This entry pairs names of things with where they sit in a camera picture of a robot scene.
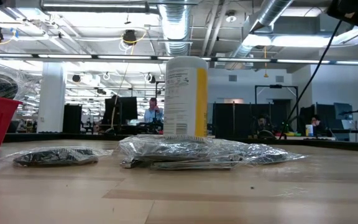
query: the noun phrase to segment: clear plastic bag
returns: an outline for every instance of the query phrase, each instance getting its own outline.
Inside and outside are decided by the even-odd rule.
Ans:
[[[35,92],[35,84],[40,80],[41,77],[28,79],[24,72],[0,66],[0,97],[21,100]]]
[[[126,155],[121,166],[151,162],[153,169],[231,169],[302,159],[306,156],[263,144],[245,144],[193,136],[138,135],[119,143]]]
[[[98,162],[99,157],[111,154],[112,151],[90,147],[38,147],[10,154],[5,159],[11,158],[22,166],[72,166]]]

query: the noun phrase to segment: black cable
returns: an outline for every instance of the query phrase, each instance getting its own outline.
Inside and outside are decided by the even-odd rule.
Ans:
[[[322,54],[322,56],[321,56],[321,58],[320,58],[320,61],[318,62],[317,66],[316,66],[316,69],[315,69],[314,72],[313,72],[313,75],[310,77],[308,83],[306,84],[306,86],[305,86],[304,89],[302,90],[301,95],[299,95],[298,99],[296,100],[296,103],[295,103],[295,105],[293,106],[290,115],[289,115],[288,118],[286,119],[286,121],[285,121],[285,123],[284,123],[284,128],[283,128],[283,130],[282,130],[282,132],[281,132],[281,134],[280,134],[280,138],[279,138],[279,139],[282,138],[282,136],[283,136],[283,134],[284,134],[284,131],[285,131],[285,127],[287,126],[287,124],[288,124],[290,118],[292,117],[292,114],[293,114],[293,112],[295,111],[296,107],[298,106],[299,101],[301,100],[303,94],[305,94],[306,89],[309,87],[311,81],[312,81],[312,80],[314,79],[314,77],[316,76],[316,73],[317,73],[318,69],[319,69],[320,66],[321,66],[321,62],[323,62],[324,57],[326,56],[327,51],[328,51],[329,47],[331,46],[331,44],[332,44],[332,42],[333,42],[333,40],[334,40],[335,34],[336,34],[336,32],[338,31],[338,29],[339,29],[339,27],[341,26],[341,24],[342,24],[342,21],[339,21],[338,24],[336,25],[336,27],[335,27],[335,29],[334,29],[334,32],[333,32],[333,35],[331,36],[331,38],[330,38],[330,40],[329,40],[329,42],[328,42],[328,45],[327,45],[326,49],[324,50],[324,53]]]

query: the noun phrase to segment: white column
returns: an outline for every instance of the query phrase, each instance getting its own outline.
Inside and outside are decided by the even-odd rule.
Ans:
[[[63,131],[66,72],[63,63],[44,62],[37,132]]]

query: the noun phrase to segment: blue shirt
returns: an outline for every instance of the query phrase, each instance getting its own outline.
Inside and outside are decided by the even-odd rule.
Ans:
[[[160,112],[157,113],[157,121],[158,120],[162,121],[163,109],[159,108],[159,110],[160,110]],[[153,122],[153,118],[155,118],[155,110],[147,109],[144,112],[144,122],[151,123],[151,122]]]

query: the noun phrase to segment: wrapped package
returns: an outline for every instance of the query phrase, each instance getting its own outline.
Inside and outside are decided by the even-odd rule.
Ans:
[[[98,162],[112,151],[80,146],[38,147],[6,156],[22,166],[70,166]]]
[[[21,100],[26,94],[35,92],[40,77],[29,80],[24,72],[0,66],[0,97]]]
[[[264,144],[245,144],[193,136],[138,135],[119,143],[122,167],[149,162],[153,169],[231,169],[301,159],[305,156]]]

